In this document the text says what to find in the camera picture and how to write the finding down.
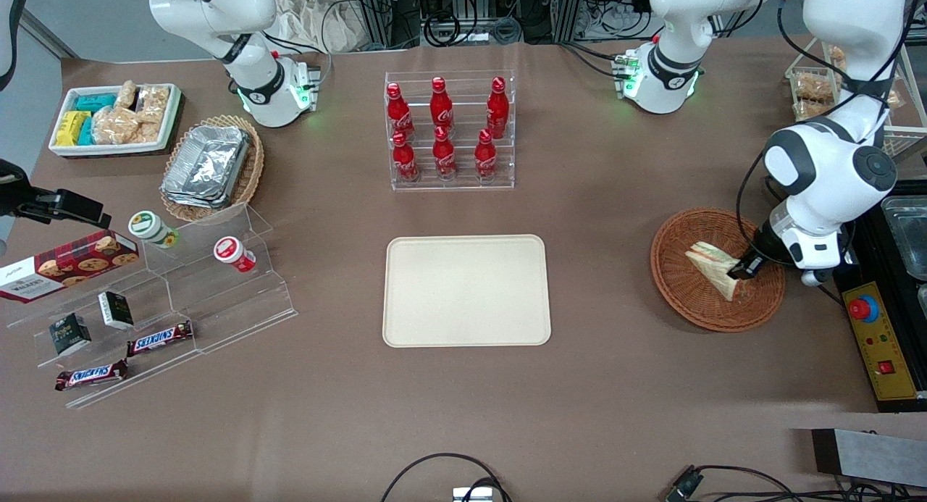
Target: aluminum foil container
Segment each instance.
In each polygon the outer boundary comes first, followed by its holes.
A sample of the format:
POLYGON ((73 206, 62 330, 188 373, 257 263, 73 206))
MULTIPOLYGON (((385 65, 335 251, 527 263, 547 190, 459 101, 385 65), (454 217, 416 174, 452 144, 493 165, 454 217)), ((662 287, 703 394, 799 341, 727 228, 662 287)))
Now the aluminum foil container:
POLYGON ((251 138, 238 127, 200 125, 186 136, 160 190, 182 205, 222 208, 231 201, 251 138))

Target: red bottle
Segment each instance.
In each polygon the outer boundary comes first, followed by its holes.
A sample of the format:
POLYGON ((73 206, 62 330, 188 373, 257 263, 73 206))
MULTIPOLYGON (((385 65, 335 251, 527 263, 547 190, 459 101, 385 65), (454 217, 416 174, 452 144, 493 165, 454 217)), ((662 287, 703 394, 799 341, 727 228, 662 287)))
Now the red bottle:
POLYGON ((477 159, 479 181, 491 181, 496 176, 496 146, 492 144, 490 129, 483 129, 479 132, 479 143, 477 143, 474 158, 477 159))
POLYGON ((390 116, 390 126, 393 128, 393 132, 404 132, 407 139, 412 139, 415 136, 415 127, 411 124, 411 110, 408 109, 408 104, 403 98, 400 84, 388 84, 387 96, 390 97, 390 103, 387 105, 387 115, 390 116))
POLYGON ((506 96, 506 79, 497 76, 492 79, 490 101, 486 103, 486 126, 492 137, 499 139, 506 135, 509 120, 509 97, 506 96))
POLYGON ((431 79, 431 121, 436 127, 447 129, 448 138, 451 138, 454 132, 454 106, 445 89, 446 84, 443 78, 436 76, 431 79))
POLYGON ((435 155, 437 177, 444 181, 454 179, 457 175, 457 161, 454 161, 454 146, 448 140, 446 127, 435 127, 435 144, 431 147, 431 152, 435 155))
POLYGON ((396 175, 404 182, 417 182, 420 176, 418 165, 415 164, 415 152, 406 143, 403 131, 393 133, 393 163, 396 165, 396 175))

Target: yellow snack package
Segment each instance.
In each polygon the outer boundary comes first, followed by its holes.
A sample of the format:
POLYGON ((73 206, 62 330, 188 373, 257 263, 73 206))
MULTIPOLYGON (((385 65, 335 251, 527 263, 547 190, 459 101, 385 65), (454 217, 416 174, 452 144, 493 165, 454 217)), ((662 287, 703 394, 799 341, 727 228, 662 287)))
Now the yellow snack package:
POLYGON ((66 112, 55 135, 55 145, 76 146, 83 120, 90 118, 90 112, 66 112))

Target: wicker basket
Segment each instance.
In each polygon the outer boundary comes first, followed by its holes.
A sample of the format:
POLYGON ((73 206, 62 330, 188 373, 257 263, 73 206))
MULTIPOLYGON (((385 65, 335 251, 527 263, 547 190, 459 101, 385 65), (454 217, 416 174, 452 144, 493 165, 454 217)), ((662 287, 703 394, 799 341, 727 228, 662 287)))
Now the wicker basket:
MULTIPOLYGON (((744 221, 747 235, 756 226, 744 221)), ((785 295, 785 271, 765 265, 759 275, 742 282, 734 301, 726 301, 686 257, 692 244, 705 241, 739 257, 747 242, 733 212, 688 209, 666 220, 653 238, 650 267, 653 281, 666 301, 697 326, 718 332, 742 332, 767 322, 785 295)))
MULTIPOLYGON (((251 201, 255 191, 258 190, 258 181, 261 179, 261 171, 264 169, 264 146, 262 146, 261 139, 258 137, 258 132, 255 131, 254 126, 248 123, 248 120, 238 118, 238 116, 226 115, 202 120, 202 122, 199 122, 199 124, 194 127, 198 127, 199 125, 239 127, 248 131, 248 134, 251 135, 251 145, 248 145, 248 153, 246 153, 248 158, 245 159, 245 163, 241 167, 241 173, 239 173, 238 181, 235 183, 235 192, 232 193, 232 201, 229 202, 228 206, 231 207, 236 203, 251 201)), ((171 159, 168 159, 168 165, 164 169, 165 175, 167 175, 168 171, 171 169, 171 165, 175 162, 177 152, 180 150, 183 140, 186 139, 190 131, 193 131, 194 127, 191 127, 188 132, 183 133, 182 138, 177 141, 175 148, 171 152, 171 159)), ((170 201, 164 193, 162 193, 162 201, 164 202, 164 207, 168 209, 168 212, 171 212, 173 217, 189 222, 203 219, 213 214, 213 212, 221 211, 221 209, 210 209, 208 207, 181 205, 170 201)))

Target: table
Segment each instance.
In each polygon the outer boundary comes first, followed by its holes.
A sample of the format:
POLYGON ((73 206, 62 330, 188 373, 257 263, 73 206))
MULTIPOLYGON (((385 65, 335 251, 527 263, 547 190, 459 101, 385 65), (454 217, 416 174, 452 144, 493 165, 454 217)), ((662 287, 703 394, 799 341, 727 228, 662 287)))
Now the table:
MULTIPOLYGON (((662 221, 732 208, 758 149, 791 122, 790 51, 772 38, 716 42, 695 95, 669 116, 616 101, 609 80, 554 46, 338 56, 318 112, 259 129, 267 165, 252 205, 275 227, 274 265, 300 314, 79 411, 36 373, 32 338, 0 330, 3 498, 375 500, 411 460, 454 451, 489 463, 516 500, 652 500, 689 463, 825 485, 805 429, 927 439, 923 415, 874 414, 843 311, 796 275, 779 313, 736 335, 689 325, 652 284, 662 221), (516 189, 393 193, 385 70, 501 67, 519 72, 516 189), (549 343, 383 343, 392 238, 522 233, 547 248, 549 343)), ((65 89, 176 83, 188 97, 181 131, 242 114, 215 61, 67 61, 63 73, 65 89)), ((164 162, 43 152, 33 182, 100 199, 119 229, 139 209, 162 209, 164 162)), ((769 209, 757 177, 744 214, 761 221, 769 209)), ((2 262, 92 230, 19 221, 2 262)), ((450 460, 423 465, 391 500, 447 500, 479 476, 450 460)), ((767 487, 718 473, 703 493, 767 487)))

